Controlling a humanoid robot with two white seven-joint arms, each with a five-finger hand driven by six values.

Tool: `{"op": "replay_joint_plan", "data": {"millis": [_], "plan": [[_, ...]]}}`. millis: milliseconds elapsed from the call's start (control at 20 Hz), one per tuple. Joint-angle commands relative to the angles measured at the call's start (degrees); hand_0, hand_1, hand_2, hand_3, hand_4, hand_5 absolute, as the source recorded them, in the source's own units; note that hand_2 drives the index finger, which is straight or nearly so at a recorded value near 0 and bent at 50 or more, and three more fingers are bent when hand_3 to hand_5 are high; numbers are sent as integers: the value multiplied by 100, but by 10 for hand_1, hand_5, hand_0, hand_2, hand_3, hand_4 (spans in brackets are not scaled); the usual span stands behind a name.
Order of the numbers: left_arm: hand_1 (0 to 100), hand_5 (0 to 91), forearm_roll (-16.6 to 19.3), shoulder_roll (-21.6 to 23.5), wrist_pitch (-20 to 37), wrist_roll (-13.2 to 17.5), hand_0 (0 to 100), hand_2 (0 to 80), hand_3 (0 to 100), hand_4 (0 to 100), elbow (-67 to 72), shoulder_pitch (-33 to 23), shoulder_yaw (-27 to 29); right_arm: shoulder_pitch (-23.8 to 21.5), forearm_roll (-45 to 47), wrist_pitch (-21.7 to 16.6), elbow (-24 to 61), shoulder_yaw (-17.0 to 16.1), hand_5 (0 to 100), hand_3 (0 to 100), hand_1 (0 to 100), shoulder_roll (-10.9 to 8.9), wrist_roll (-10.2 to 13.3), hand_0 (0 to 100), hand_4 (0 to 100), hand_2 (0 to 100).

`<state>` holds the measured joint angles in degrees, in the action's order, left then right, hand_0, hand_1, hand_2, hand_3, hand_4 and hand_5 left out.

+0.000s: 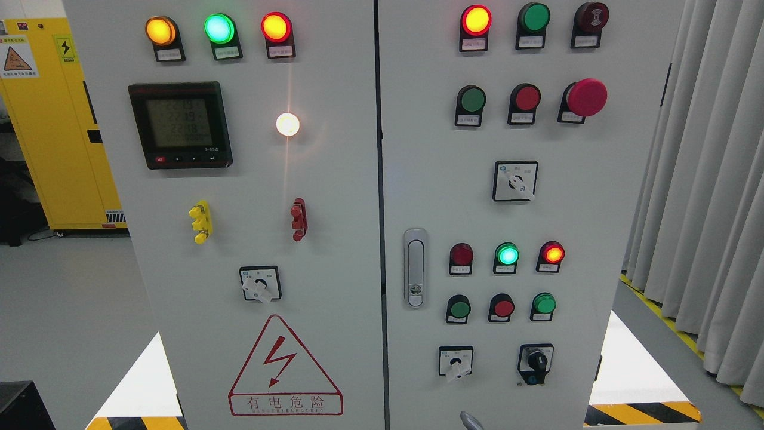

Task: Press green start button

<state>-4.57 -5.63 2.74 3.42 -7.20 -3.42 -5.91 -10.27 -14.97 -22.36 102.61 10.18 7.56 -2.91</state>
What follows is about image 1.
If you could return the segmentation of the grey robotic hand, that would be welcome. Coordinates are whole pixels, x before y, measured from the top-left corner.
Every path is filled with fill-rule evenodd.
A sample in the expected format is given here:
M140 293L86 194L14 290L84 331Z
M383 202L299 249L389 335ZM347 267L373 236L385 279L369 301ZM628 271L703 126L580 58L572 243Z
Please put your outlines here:
M464 428L466 430L484 430L485 429L483 425L481 425L480 422L474 416L472 416L472 414L469 414L466 411L461 411L460 419L461 419L462 425L464 425Z

